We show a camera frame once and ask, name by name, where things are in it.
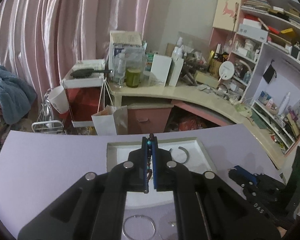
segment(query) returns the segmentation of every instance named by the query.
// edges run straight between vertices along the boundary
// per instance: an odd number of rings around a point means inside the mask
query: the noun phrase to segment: cabinet door
[[[128,133],[162,133],[171,108],[128,109]]]

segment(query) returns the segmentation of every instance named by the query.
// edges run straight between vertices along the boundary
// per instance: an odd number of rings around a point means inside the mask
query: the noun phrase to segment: tray
[[[161,149],[169,150],[172,148],[171,155],[177,162],[184,162],[186,154],[184,151],[178,149],[183,147],[188,150],[190,154],[189,161],[185,166],[193,172],[204,173],[206,171],[217,172],[212,160],[210,159],[202,142],[197,138],[182,138],[159,140],[158,146]],[[128,160],[129,153],[133,150],[141,148],[140,142],[118,142],[108,143],[107,145],[107,172],[119,163]],[[154,190],[153,178],[149,181],[149,193],[143,192],[128,192],[126,198],[126,209],[139,209],[146,207],[153,207],[173,203],[173,192],[157,192]]]
[[[71,76],[73,71],[78,69],[94,68],[95,70],[104,70],[106,62],[104,59],[82,60],[74,65],[62,80],[65,89],[70,88],[88,88],[88,87],[101,87],[103,83],[103,73],[93,73],[90,78],[74,79]]]

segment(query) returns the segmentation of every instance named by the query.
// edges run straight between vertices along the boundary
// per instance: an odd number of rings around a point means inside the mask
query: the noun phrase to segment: desk
[[[142,136],[50,135],[11,131],[0,153],[1,221],[16,237],[23,226],[84,174],[89,171],[96,174],[106,172],[108,143],[140,141],[141,146]],[[158,140],[198,138],[215,164],[218,176],[242,196],[242,188],[227,174],[228,169],[235,165],[281,181],[260,143],[242,124],[156,136]]]
[[[110,93],[114,97],[115,106],[121,106],[123,98],[125,97],[147,97],[180,100],[196,104],[204,109],[212,110],[234,123],[243,124],[259,141],[274,165],[278,169],[281,169],[283,166],[285,157],[281,152],[280,147],[270,138],[268,132],[266,130],[261,130],[257,125],[252,125],[247,118],[243,117],[236,111],[233,105],[231,105],[228,101],[218,97],[214,93],[207,94],[197,90],[195,87],[186,85],[177,85],[176,87],[123,87],[118,89],[113,84],[110,84],[110,90]]]

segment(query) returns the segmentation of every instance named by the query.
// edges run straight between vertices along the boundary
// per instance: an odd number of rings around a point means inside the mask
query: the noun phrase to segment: purple tabletop
[[[141,143],[143,136],[76,136],[11,131],[0,153],[1,221],[17,238],[23,226],[84,174],[89,171],[96,174],[106,172],[107,143]],[[198,138],[214,162],[218,176],[242,196],[242,188],[227,175],[228,169],[236,165],[250,173],[264,173],[281,181],[270,158],[243,124],[156,136],[158,140]],[[151,213],[155,221],[166,225],[167,221],[162,222],[162,218],[167,214],[171,216],[173,204],[162,207],[161,213],[154,212],[155,208],[134,210],[134,213],[129,210],[124,216]],[[166,229],[162,234],[167,237],[173,233],[170,231]],[[154,239],[161,240],[161,237],[157,233]]]

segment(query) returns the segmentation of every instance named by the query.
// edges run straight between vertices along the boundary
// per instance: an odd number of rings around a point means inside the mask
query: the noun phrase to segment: black hair brush
[[[93,73],[112,73],[112,70],[94,70],[93,68],[84,68],[73,71],[70,76],[73,78],[89,78]]]

